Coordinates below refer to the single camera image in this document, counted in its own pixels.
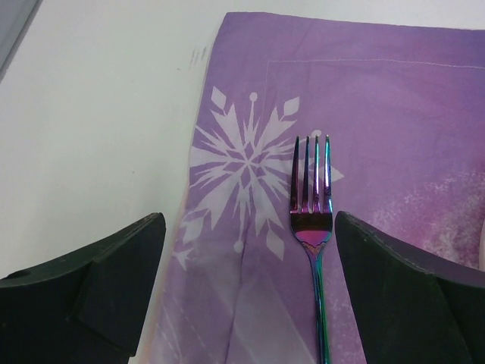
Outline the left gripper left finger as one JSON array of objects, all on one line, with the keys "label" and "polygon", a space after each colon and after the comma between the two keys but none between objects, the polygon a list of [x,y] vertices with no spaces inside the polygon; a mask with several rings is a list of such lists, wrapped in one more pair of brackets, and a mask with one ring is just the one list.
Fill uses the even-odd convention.
[{"label": "left gripper left finger", "polygon": [[1,280],[3,363],[127,363],[136,355],[164,246],[152,213]]}]

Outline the cream white plate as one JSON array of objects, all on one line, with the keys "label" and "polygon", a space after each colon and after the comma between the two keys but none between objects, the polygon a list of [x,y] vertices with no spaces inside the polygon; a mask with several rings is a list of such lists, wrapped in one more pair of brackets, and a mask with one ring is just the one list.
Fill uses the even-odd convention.
[{"label": "cream white plate", "polygon": [[480,232],[479,269],[485,271],[485,221],[483,221],[483,226]]}]

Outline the purple Elsa placemat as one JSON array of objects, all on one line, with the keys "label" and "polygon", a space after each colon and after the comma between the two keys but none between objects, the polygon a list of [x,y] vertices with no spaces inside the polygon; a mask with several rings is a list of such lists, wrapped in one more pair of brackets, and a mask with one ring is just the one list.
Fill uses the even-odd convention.
[{"label": "purple Elsa placemat", "polygon": [[[293,152],[330,137],[332,200],[479,269],[484,33],[229,13],[214,42],[183,217],[147,363],[315,363],[311,266],[289,225]],[[323,276],[333,363],[369,363],[336,232]]]}]

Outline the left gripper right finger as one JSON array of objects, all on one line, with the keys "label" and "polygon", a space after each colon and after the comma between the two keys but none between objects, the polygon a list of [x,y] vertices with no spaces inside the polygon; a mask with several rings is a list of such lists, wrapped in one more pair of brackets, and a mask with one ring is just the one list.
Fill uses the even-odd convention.
[{"label": "left gripper right finger", "polygon": [[335,219],[346,286],[369,363],[482,363],[484,273]]}]

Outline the iridescent purple fork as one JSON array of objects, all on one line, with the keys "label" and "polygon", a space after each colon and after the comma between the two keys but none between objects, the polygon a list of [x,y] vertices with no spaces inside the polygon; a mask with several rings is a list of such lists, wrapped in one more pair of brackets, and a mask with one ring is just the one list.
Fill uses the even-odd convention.
[{"label": "iridescent purple fork", "polygon": [[330,363],[330,344],[324,299],[323,252],[333,233],[330,137],[324,140],[324,167],[320,168],[319,138],[314,139],[314,164],[309,168],[310,138],[305,142],[303,179],[299,179],[299,144],[296,139],[290,184],[289,219],[294,237],[307,253],[314,285],[318,362]]}]

